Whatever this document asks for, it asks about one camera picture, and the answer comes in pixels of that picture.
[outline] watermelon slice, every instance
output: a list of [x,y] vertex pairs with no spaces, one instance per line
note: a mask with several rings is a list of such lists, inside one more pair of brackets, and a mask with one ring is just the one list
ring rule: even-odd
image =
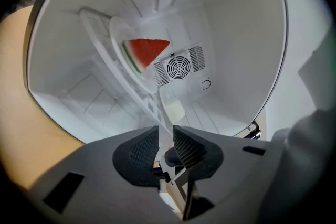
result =
[[141,74],[168,47],[169,43],[161,39],[134,39],[124,40],[121,46],[130,65]]

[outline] tan tabletop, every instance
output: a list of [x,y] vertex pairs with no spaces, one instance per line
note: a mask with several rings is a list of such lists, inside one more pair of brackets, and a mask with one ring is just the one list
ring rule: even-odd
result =
[[82,143],[37,105],[23,83],[23,42],[32,7],[0,23],[0,157],[10,178],[29,188]]

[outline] fan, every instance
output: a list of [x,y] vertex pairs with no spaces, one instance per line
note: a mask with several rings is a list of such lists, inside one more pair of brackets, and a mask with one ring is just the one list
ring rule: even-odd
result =
[[167,64],[167,73],[173,79],[183,79],[190,72],[190,61],[184,56],[175,56]]

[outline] air vent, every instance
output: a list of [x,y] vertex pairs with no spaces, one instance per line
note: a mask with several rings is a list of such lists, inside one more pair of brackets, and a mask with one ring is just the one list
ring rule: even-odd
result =
[[167,65],[167,73],[173,79],[183,79],[190,72],[190,61],[184,56],[175,56]]
[[195,46],[189,49],[189,54],[194,72],[200,71],[205,68],[204,55],[201,46]]
[[160,62],[156,62],[155,64],[153,64],[153,69],[154,69],[156,81],[158,82],[158,85],[160,87],[169,83],[169,79],[166,73],[164,72]]

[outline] white wall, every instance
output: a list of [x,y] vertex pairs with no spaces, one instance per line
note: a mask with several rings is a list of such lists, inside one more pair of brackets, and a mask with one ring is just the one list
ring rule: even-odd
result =
[[274,83],[284,44],[282,0],[205,3],[216,56],[218,94],[250,123]]
[[283,69],[266,105],[267,139],[315,110],[298,71],[328,32],[332,15],[324,0],[287,0],[288,44]]

